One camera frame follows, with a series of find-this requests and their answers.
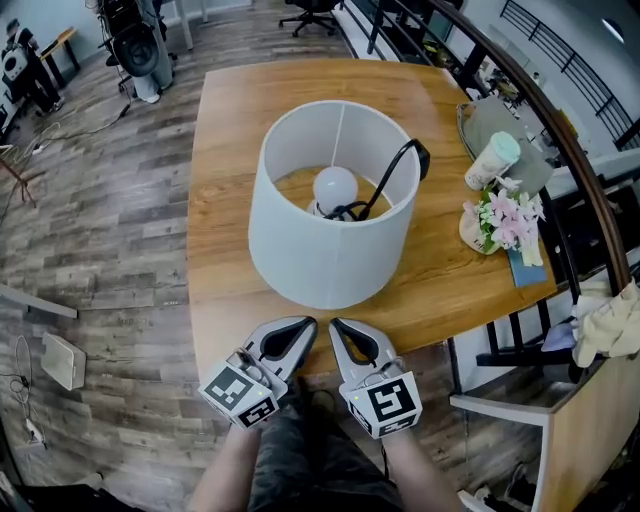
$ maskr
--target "plastic cup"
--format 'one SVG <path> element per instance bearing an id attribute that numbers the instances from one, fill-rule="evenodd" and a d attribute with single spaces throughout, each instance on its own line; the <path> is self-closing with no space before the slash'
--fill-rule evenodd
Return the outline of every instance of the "plastic cup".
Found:
<path id="1" fill-rule="evenodd" d="M 464 175 L 473 190 L 482 190 L 520 159 L 520 144 L 507 132 L 496 132 Z"/>

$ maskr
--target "flower bouquet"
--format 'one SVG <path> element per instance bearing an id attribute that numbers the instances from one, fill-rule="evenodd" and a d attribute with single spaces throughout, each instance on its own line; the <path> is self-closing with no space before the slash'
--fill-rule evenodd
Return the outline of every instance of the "flower bouquet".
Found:
<path id="1" fill-rule="evenodd" d="M 540 196 L 520 192 L 521 181 L 497 177 L 482 190 L 480 202 L 464 203 L 460 236 L 473 249 L 492 254 L 498 249 L 522 253 L 525 266 L 542 265 L 538 219 L 544 220 Z"/>

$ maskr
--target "light bulb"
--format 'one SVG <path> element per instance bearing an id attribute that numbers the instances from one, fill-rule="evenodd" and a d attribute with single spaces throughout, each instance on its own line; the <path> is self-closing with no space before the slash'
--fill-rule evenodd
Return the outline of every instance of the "light bulb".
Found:
<path id="1" fill-rule="evenodd" d="M 347 206 L 358 197 L 358 182 L 344 167 L 331 166 L 320 171 L 313 182 L 315 203 L 320 208 L 319 215 L 325 216 L 338 206 Z"/>

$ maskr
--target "shoe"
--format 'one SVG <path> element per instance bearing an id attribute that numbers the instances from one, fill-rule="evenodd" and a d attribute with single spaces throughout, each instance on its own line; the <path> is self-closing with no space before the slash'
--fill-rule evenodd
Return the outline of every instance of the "shoe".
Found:
<path id="1" fill-rule="evenodd" d="M 140 98 L 142 101 L 146 101 L 147 103 L 158 103 L 160 101 L 160 95 L 154 94 L 153 96 L 149 96 L 148 98 Z"/>

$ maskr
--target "person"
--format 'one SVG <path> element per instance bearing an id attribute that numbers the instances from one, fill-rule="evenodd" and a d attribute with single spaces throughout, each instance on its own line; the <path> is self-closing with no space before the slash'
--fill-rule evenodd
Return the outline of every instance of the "person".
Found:
<path id="1" fill-rule="evenodd" d="M 258 428 L 231 426 L 188 510 L 464 510 L 410 430 L 382 438 L 396 487 L 333 421 L 328 392 L 310 404 L 290 392 L 281 405 Z"/>
<path id="2" fill-rule="evenodd" d="M 14 19 L 7 25 L 7 38 L 7 48 L 2 51 L 2 58 L 4 59 L 10 47 L 18 44 L 26 50 L 28 62 L 27 68 L 11 84 L 11 91 L 28 94 L 44 113 L 60 110 L 64 98 L 60 97 L 56 91 L 49 73 L 36 53 L 39 46 L 31 31 L 26 27 L 20 30 L 20 22 Z"/>

